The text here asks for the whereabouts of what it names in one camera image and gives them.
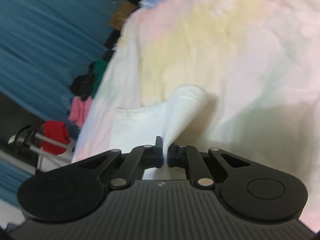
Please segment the white knit garment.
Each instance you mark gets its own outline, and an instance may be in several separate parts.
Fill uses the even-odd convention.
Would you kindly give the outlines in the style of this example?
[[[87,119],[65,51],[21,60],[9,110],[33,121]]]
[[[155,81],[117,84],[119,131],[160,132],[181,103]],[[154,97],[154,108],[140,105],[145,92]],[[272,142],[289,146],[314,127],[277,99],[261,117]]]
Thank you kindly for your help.
[[[137,146],[153,145],[156,138],[161,137],[164,165],[160,169],[147,169],[143,178],[183,178],[180,172],[169,171],[168,149],[204,110],[207,103],[208,94],[204,89],[197,85],[185,85],[178,87],[163,103],[133,109],[117,108],[108,146],[128,153]]]

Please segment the white drying rack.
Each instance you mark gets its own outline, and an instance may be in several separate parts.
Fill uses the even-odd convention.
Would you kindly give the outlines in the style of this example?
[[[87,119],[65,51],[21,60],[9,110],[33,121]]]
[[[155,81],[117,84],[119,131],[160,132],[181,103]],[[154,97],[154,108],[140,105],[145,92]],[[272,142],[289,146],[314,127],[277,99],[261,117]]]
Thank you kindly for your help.
[[[47,142],[50,146],[57,146],[64,150],[61,154],[53,154],[44,150],[41,146],[42,142]],[[71,163],[75,141],[64,144],[52,138],[36,132],[33,126],[28,125],[12,135],[8,144],[14,148],[16,153],[34,153],[37,155],[37,163],[35,165],[36,172],[48,172],[67,166]]]

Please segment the red garment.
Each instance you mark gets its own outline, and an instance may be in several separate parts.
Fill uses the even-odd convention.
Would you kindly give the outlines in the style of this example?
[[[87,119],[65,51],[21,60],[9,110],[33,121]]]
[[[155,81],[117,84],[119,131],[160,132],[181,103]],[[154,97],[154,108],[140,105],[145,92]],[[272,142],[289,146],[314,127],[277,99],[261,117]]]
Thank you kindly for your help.
[[[62,121],[50,120],[45,122],[42,125],[42,134],[49,139],[53,139],[65,145],[68,145],[71,142],[66,124]],[[46,141],[41,141],[41,147],[44,151],[53,155],[60,155],[66,151],[65,148]]]

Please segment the pink garment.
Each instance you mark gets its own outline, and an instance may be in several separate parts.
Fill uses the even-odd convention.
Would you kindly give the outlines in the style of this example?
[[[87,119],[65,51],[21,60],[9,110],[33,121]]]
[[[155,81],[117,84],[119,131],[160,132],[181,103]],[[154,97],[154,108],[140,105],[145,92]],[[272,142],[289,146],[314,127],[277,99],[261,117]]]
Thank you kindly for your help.
[[[92,101],[93,100],[90,96],[85,101],[82,101],[79,96],[74,97],[68,117],[69,121],[75,124],[78,128],[82,128],[89,113]]]

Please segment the black garment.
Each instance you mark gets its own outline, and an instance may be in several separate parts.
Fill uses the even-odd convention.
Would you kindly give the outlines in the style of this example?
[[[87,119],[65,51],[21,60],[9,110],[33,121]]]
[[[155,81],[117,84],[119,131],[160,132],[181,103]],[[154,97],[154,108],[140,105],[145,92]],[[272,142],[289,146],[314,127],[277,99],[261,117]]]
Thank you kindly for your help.
[[[94,76],[92,74],[79,75],[70,85],[70,91],[74,96],[86,101],[93,91]]]

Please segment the green garment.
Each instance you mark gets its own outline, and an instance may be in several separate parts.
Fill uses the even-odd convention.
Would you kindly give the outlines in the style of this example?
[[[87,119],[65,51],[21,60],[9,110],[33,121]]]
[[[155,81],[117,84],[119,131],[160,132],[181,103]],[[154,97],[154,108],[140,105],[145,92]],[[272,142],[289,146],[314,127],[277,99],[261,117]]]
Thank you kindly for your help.
[[[100,59],[92,63],[90,67],[91,74],[93,75],[93,86],[91,97],[94,98],[98,88],[100,86],[101,81],[103,80],[104,73],[107,69],[109,61],[105,59]]]

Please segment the pastel tie-dye bed sheet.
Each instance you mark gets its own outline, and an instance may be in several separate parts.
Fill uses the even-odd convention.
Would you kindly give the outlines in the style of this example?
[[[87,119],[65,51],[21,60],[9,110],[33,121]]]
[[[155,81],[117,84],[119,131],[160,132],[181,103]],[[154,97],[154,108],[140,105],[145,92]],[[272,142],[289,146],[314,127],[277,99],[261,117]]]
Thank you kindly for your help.
[[[143,0],[76,142],[73,161],[110,150],[117,108],[165,102],[178,88],[208,94],[175,140],[219,147],[299,178],[301,215],[319,230],[319,0]]]

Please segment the blue curtain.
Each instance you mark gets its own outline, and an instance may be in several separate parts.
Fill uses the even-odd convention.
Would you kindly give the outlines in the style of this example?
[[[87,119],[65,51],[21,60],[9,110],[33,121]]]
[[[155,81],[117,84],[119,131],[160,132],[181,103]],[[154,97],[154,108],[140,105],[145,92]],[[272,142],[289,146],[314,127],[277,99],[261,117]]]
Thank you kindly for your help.
[[[43,120],[68,121],[69,87],[101,58],[122,0],[1,0],[1,92]]]

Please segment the brown cardboard box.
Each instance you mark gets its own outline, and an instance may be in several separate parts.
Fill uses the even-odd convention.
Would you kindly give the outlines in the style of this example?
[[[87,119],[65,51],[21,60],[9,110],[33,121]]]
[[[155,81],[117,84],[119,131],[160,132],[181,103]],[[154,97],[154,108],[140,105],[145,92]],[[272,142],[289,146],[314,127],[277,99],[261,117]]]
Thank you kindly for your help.
[[[126,19],[137,9],[138,9],[138,6],[132,4],[129,1],[124,1],[116,10],[116,12],[112,15],[109,21],[109,25],[113,29],[120,31]]]

